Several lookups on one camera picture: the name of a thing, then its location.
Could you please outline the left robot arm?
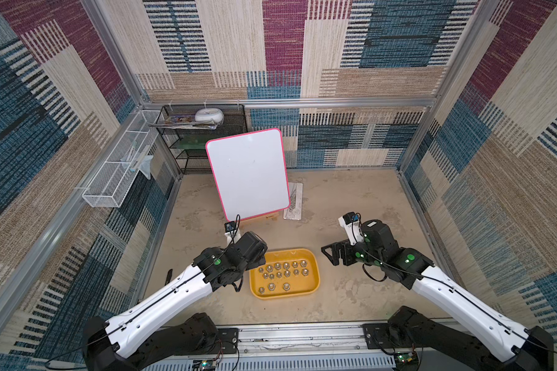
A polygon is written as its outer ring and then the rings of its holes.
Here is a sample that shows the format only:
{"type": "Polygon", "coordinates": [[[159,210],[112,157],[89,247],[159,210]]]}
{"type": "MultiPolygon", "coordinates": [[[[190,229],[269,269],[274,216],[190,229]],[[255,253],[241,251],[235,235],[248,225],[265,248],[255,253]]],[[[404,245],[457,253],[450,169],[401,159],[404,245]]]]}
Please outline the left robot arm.
{"type": "Polygon", "coordinates": [[[141,303],[104,320],[90,318],[80,346],[86,370],[142,370],[174,355],[218,348],[218,329],[205,313],[166,324],[184,309],[228,285],[240,291],[244,273],[266,263],[266,242],[247,232],[225,248],[209,247],[173,281],[141,303]]]}

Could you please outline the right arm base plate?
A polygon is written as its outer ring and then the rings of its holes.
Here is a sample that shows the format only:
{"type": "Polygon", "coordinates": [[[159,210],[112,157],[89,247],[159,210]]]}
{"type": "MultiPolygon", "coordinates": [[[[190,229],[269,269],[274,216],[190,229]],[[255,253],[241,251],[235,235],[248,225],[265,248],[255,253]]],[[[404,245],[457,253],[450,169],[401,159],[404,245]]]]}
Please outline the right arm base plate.
{"type": "Polygon", "coordinates": [[[388,323],[365,323],[361,326],[368,349],[395,349],[388,323]]]}

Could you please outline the yellow plastic storage box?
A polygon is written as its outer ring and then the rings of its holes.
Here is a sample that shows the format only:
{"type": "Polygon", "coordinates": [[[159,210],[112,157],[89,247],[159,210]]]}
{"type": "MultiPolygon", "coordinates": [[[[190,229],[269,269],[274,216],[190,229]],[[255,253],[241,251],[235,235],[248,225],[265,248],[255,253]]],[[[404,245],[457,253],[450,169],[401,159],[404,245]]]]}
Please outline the yellow plastic storage box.
{"type": "Polygon", "coordinates": [[[320,271],[311,250],[269,251],[266,262],[249,272],[251,293],[269,300],[310,295],[320,287],[320,271]]]}

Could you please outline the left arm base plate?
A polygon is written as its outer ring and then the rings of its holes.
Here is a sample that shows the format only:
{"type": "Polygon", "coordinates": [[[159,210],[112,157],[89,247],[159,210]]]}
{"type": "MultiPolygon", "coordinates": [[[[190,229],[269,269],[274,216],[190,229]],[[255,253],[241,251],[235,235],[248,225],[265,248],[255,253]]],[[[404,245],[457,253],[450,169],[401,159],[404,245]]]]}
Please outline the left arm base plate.
{"type": "Polygon", "coordinates": [[[185,356],[193,355],[236,355],[238,352],[239,329],[219,328],[215,335],[206,335],[196,344],[196,349],[186,351],[185,356]]]}

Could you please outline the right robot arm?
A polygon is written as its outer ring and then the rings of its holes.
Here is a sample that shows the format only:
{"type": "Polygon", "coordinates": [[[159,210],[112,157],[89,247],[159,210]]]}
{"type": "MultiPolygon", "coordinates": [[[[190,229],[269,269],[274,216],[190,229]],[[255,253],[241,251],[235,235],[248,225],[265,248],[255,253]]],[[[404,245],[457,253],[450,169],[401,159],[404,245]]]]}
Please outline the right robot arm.
{"type": "Polygon", "coordinates": [[[444,326],[402,306],[384,330],[366,332],[368,346],[381,351],[406,346],[432,348],[473,370],[553,370],[554,339],[542,327],[530,329],[484,304],[418,250],[400,247],[380,220],[362,222],[356,213],[339,219],[348,238],[321,251],[332,265],[379,267],[385,280],[428,299],[464,330],[444,326]]]}

